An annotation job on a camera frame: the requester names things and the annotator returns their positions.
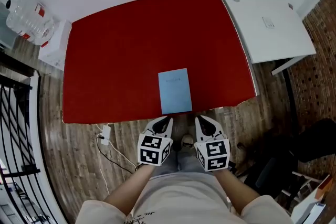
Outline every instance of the brick-patterned floor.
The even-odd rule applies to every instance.
[[[317,54],[289,70],[301,131],[323,118],[336,121],[336,0],[321,0],[303,21]],[[299,171],[316,178],[336,179],[336,157],[329,155],[299,165]],[[336,212],[336,186],[330,204],[318,223],[328,223]]]

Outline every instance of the white t-shirt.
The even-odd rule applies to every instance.
[[[201,173],[174,173],[152,178],[136,202],[133,219],[103,201],[84,202],[76,224],[292,224],[270,196],[250,202],[238,217],[229,212],[217,179]]]

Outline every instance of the forearm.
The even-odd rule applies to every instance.
[[[154,169],[155,166],[152,165],[140,167],[127,181],[122,183],[106,197],[104,202],[117,207],[127,216],[133,209],[148,180],[151,178]]]
[[[239,214],[246,205],[260,196],[227,169],[214,171],[214,175]]]

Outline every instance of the large plastic water bottle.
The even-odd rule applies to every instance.
[[[38,0],[8,0],[6,7],[10,11],[6,25],[24,39],[41,46],[53,36],[52,14]]]

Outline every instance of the shoe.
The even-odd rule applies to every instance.
[[[193,149],[194,148],[194,139],[190,134],[183,135],[181,139],[181,148],[183,149]]]

